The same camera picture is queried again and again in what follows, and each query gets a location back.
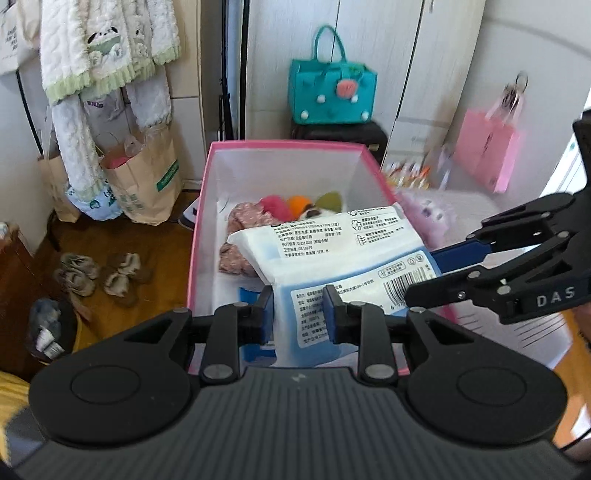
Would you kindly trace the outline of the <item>drink bottle pack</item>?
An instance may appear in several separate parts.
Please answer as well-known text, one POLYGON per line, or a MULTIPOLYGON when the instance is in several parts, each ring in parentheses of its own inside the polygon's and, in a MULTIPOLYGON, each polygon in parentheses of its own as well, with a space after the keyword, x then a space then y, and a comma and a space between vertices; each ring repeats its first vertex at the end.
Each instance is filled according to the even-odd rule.
POLYGON ((429 189, 431 168, 410 161, 394 162, 384 170, 387 184, 393 188, 429 189))

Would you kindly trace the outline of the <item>pink strawberry sponge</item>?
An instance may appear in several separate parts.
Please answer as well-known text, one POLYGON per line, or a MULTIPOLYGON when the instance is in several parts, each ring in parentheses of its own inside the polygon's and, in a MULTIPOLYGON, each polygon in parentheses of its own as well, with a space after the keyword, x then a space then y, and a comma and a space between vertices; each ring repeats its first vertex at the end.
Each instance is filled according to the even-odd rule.
POLYGON ((290 210, 288 210, 287 201, 279 195, 263 197, 259 200, 259 206, 263 208, 264 213, 269 213, 280 222, 294 221, 290 215, 290 210))

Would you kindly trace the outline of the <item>purple plush toy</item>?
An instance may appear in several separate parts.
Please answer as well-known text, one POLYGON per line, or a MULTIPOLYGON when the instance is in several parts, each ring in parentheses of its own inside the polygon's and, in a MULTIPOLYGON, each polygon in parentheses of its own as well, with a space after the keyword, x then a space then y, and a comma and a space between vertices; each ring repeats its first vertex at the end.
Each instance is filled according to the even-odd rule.
POLYGON ((396 193, 405 215, 430 250, 442 248, 445 236, 456 223, 456 212, 426 190, 402 189, 396 193))

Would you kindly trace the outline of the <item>brown paper bag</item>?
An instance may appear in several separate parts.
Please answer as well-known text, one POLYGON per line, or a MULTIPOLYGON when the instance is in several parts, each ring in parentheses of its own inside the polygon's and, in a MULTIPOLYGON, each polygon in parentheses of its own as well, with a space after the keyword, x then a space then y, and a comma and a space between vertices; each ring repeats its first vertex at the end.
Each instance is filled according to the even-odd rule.
POLYGON ((182 181, 167 125, 127 136, 104 155, 101 167, 130 220, 157 226, 169 219, 182 181))

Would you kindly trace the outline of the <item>green makeup sponge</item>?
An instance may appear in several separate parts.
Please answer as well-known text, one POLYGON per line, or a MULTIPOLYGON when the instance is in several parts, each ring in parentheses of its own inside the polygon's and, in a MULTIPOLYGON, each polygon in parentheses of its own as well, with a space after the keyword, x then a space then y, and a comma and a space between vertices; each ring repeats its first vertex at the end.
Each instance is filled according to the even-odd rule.
POLYGON ((325 193, 315 201, 315 208, 341 213, 342 195, 338 191, 325 193))

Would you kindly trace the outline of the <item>black suitcase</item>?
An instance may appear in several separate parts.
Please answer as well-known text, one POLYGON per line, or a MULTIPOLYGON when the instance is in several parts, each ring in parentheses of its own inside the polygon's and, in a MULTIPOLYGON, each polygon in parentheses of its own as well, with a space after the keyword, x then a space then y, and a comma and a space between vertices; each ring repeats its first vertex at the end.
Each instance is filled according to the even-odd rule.
POLYGON ((380 125, 370 121, 362 124, 290 124, 290 138, 307 141, 329 141, 365 145, 379 165, 386 156, 388 136, 380 125))

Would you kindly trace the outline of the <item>white knit cardigan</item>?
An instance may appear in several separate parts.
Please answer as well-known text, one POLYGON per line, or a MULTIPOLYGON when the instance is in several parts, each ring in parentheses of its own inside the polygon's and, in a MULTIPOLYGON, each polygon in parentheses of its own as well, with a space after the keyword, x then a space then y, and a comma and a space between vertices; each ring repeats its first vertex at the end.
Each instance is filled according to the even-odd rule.
POLYGON ((42 86, 71 189, 89 201, 104 175, 83 107, 125 89, 141 130, 170 122, 164 66, 181 53, 170 1, 44 1, 42 86))

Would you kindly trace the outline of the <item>pink paper shopping bag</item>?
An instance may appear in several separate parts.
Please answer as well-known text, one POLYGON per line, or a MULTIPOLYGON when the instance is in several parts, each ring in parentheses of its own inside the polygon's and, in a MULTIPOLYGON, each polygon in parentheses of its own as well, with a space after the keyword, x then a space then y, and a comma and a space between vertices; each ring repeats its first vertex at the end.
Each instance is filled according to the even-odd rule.
POLYGON ((454 160, 491 193, 505 193, 521 148, 518 128, 524 94, 508 84, 487 111, 469 109, 457 138, 454 160))

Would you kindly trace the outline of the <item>white panda plush toy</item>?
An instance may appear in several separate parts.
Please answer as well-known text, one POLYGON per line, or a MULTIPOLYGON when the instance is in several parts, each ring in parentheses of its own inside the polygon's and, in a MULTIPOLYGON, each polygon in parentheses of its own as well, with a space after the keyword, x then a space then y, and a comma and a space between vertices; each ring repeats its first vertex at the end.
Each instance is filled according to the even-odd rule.
POLYGON ((301 215, 298 219, 300 219, 301 221, 304 221, 304 220, 331 217, 336 214, 337 214, 337 212, 329 210, 329 209, 324 209, 324 208, 317 207, 317 206, 310 206, 310 207, 308 207, 308 209, 305 209, 303 213, 301 213, 301 215))

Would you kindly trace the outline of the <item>white canvas tote bag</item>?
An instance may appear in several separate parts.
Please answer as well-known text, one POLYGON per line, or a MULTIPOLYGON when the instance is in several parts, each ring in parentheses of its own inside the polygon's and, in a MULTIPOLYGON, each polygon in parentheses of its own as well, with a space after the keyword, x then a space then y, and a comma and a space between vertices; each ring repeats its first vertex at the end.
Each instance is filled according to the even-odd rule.
POLYGON ((40 22, 39 0, 1 0, 1 76, 16 72, 37 55, 40 22))

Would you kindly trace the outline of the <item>white tissue pack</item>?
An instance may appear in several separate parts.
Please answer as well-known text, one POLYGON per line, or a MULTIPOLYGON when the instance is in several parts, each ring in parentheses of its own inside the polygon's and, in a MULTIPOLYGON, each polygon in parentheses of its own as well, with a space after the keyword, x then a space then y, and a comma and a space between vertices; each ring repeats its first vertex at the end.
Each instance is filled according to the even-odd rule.
POLYGON ((245 230, 250 264, 273 288, 276 366, 314 367, 355 352, 329 340, 322 290, 334 285, 346 302, 407 311, 405 294, 441 270, 394 204, 245 230))

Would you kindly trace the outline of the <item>pink floral fabric scrunchie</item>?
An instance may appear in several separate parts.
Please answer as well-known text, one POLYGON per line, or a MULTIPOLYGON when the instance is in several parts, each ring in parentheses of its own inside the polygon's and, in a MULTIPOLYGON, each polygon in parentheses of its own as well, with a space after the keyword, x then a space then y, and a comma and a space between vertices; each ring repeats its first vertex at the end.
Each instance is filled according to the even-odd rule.
POLYGON ((256 268, 250 264, 252 254, 247 242, 252 234, 245 230, 276 226, 280 221, 264 210, 260 203, 238 203, 228 215, 226 238, 219 249, 218 270, 222 273, 256 277, 256 268))

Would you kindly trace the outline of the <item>orange makeup sponge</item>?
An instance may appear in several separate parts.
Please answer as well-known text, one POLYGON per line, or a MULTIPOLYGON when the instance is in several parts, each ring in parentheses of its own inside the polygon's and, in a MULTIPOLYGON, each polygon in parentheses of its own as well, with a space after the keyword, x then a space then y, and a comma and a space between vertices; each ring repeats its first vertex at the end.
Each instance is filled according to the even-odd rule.
POLYGON ((288 210, 290 210, 290 215, 294 220, 300 218, 301 215, 303 215, 304 212, 308 210, 308 208, 313 206, 314 202, 305 196, 295 195, 287 199, 287 207, 288 210))

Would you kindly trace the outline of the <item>blue wet wipes pack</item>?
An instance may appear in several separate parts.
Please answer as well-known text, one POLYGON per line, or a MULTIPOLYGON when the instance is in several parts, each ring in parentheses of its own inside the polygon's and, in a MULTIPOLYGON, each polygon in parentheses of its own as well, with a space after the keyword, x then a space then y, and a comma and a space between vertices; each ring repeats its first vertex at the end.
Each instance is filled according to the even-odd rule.
POLYGON ((240 288, 239 301, 246 304, 239 324, 247 340, 240 348, 242 362, 245 365, 272 366, 276 362, 273 288, 265 286, 260 292, 240 288))

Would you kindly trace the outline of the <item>grey wardrobe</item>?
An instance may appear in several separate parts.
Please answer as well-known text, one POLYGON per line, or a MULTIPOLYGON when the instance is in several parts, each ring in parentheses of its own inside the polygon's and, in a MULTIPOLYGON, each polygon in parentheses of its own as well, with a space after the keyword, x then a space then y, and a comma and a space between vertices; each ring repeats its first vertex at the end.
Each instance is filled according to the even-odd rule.
POLYGON ((246 1, 240 132, 285 139, 342 102, 387 136, 386 157, 443 145, 485 12, 482 1, 246 1))

